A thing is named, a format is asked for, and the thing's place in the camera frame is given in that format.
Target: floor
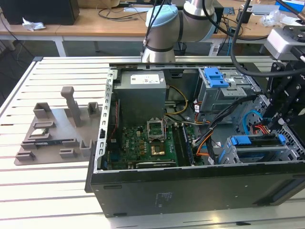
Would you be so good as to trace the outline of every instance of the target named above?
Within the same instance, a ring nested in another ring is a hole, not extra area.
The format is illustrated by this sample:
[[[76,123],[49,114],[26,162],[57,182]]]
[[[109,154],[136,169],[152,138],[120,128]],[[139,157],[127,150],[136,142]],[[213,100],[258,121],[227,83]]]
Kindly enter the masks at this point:
[[[31,63],[33,57],[18,42],[14,42],[16,50],[7,49],[0,54],[0,106],[10,94],[18,80]],[[142,50],[141,42],[99,42],[100,52],[95,52],[93,42],[65,42],[64,46],[69,56],[139,56]],[[26,41],[25,47],[34,56],[59,56],[55,43],[49,41]],[[185,55],[208,55],[210,44],[186,43]],[[239,55],[260,55],[260,45],[238,44]],[[224,45],[219,55],[227,55],[228,45]]]

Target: slotted table surface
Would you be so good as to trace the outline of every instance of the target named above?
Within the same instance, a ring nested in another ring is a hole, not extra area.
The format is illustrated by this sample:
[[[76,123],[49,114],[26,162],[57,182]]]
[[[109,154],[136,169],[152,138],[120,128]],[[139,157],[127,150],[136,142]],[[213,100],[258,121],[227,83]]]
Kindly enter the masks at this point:
[[[215,59],[182,57],[178,60],[212,62]],[[217,60],[227,61],[228,57]],[[272,63],[269,57],[239,57],[238,60],[254,62],[261,71],[269,70]],[[32,122],[37,102],[48,102],[51,108],[66,107],[60,91],[69,85],[74,87],[79,106],[86,106],[88,102],[102,104],[109,63],[139,61],[138,57],[55,57],[32,62],[0,109],[0,228],[140,229],[193,228],[192,225],[205,228],[205,223],[232,226],[236,221],[257,220],[258,228],[261,224],[277,228],[305,225],[304,191],[278,207],[107,219],[94,194],[84,191],[88,162],[14,165],[14,156]]]

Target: small chip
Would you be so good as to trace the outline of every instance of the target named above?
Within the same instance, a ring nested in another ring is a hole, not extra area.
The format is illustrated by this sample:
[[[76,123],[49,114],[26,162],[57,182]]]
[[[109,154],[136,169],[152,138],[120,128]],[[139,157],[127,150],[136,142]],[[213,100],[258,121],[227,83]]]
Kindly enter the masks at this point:
[[[151,146],[152,156],[165,155],[165,151],[161,150],[160,146]]]
[[[43,129],[36,129],[31,133],[31,137],[35,137],[35,136],[44,136],[44,134],[47,132],[47,129],[43,128]]]

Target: motherboard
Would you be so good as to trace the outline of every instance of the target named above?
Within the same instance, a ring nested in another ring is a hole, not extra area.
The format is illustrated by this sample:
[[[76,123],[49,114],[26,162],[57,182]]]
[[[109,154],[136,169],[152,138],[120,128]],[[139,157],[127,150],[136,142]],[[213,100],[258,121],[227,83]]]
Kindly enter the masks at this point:
[[[191,165],[194,160],[190,143],[194,139],[194,129],[188,124],[125,126],[121,142],[108,151],[108,170]]]

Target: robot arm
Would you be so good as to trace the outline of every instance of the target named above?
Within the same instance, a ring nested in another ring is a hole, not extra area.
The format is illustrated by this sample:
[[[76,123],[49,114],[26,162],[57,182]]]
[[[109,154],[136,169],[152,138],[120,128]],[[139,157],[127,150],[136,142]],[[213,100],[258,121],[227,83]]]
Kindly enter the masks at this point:
[[[210,17],[216,21],[213,0],[206,0],[205,7]],[[163,5],[150,9],[146,17],[146,26],[150,18],[156,16],[148,33],[142,62],[175,62],[173,46],[176,42],[198,42],[211,37],[215,27],[208,21],[201,0],[188,0],[183,10],[173,5]]]

